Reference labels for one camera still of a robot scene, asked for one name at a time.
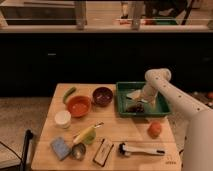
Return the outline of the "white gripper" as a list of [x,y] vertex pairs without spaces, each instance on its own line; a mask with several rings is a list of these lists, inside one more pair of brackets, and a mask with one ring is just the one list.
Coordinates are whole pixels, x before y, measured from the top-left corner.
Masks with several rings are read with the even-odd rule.
[[158,91],[152,87],[149,83],[146,83],[141,90],[141,98],[149,104],[151,108],[156,107],[156,96]]

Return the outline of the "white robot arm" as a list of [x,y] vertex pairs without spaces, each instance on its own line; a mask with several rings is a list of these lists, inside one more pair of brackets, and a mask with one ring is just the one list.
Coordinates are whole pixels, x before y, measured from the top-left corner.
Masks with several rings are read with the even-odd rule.
[[188,119],[182,171],[213,171],[213,109],[172,85],[171,76],[167,68],[146,71],[142,99],[151,102],[160,92]]

